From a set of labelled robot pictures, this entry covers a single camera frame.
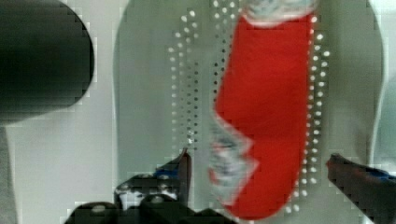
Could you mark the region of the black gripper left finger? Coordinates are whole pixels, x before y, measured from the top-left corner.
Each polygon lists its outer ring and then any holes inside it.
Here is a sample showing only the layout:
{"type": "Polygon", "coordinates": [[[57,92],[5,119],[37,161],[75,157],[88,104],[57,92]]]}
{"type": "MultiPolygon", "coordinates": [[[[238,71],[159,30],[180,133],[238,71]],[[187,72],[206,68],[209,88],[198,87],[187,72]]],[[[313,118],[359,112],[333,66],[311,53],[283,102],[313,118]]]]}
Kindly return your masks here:
{"type": "Polygon", "coordinates": [[[164,194],[187,205],[191,185],[191,156],[184,147],[173,160],[158,167],[153,173],[134,175],[114,190],[118,208],[126,211],[138,207],[149,195],[164,194]]]}

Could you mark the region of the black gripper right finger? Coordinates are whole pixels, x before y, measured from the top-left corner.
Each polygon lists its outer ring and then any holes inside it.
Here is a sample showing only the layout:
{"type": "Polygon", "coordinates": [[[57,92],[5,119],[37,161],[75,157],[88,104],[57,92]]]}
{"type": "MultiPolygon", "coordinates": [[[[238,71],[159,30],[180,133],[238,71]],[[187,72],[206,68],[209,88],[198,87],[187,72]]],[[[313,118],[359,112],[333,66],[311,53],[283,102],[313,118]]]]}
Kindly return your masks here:
{"type": "Polygon", "coordinates": [[[388,172],[357,164],[338,153],[326,162],[328,179],[374,224],[395,224],[396,183],[388,172]]]}

